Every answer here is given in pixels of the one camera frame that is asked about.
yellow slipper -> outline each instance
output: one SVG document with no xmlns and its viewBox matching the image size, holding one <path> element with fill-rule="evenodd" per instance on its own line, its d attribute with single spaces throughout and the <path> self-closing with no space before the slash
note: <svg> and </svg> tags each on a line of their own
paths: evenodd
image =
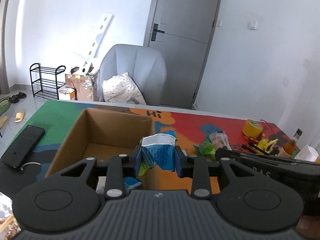
<svg viewBox="0 0 320 240">
<path fill-rule="evenodd" d="M 8 120 L 7 116 L 0 118 L 0 128 L 4 125 L 4 123 Z"/>
<path fill-rule="evenodd" d="M 24 111 L 17 112 L 15 122 L 21 122 L 24 118 Z"/>
</svg>

black wire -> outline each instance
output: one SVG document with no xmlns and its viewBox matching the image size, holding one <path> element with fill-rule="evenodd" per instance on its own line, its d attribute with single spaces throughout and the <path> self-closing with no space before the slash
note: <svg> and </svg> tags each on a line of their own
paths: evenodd
<svg viewBox="0 0 320 240">
<path fill-rule="evenodd" d="M 269 123 L 268 123 L 267 121 L 263 120 L 263 119 L 260 119 L 260 121 L 263 121 L 263 122 L 265 122 L 265 123 L 268 125 L 268 127 L 269 127 L 270 130 L 273 132 L 273 134 L 274 134 L 275 137 L 278 139 L 278 142 L 281 144 L 281 146 L 282 146 L 282 148 L 283 148 L 282 142 L 280 141 L 280 139 L 278 138 L 278 136 L 276 135 L 276 133 L 272 130 L 272 128 L 270 127 Z"/>
</svg>

black bottle cap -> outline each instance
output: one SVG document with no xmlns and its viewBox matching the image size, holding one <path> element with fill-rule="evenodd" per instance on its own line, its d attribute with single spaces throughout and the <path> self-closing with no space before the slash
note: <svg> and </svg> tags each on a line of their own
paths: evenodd
<svg viewBox="0 0 320 240">
<path fill-rule="evenodd" d="M 298 135 L 302 135 L 302 130 L 301 130 L 301 129 L 298 129 L 298 130 L 296 131 L 296 133 L 297 133 Z"/>
</svg>

pillow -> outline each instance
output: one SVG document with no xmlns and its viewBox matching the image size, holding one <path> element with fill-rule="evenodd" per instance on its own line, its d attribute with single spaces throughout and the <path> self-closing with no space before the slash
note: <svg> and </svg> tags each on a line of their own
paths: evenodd
<svg viewBox="0 0 320 240">
<path fill-rule="evenodd" d="M 113 76 L 102 84 L 104 101 L 145 105 L 146 102 L 129 73 Z"/>
</svg>

chair backrest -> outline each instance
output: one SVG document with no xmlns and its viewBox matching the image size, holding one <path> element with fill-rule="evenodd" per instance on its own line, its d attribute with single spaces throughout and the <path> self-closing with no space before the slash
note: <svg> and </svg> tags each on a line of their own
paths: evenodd
<svg viewBox="0 0 320 240">
<path fill-rule="evenodd" d="M 158 106 L 167 77 L 161 53 L 148 47 L 117 44 L 104 57 L 97 84 L 98 100 L 104 101 L 102 83 L 125 72 L 139 87 L 146 103 Z"/>
</svg>

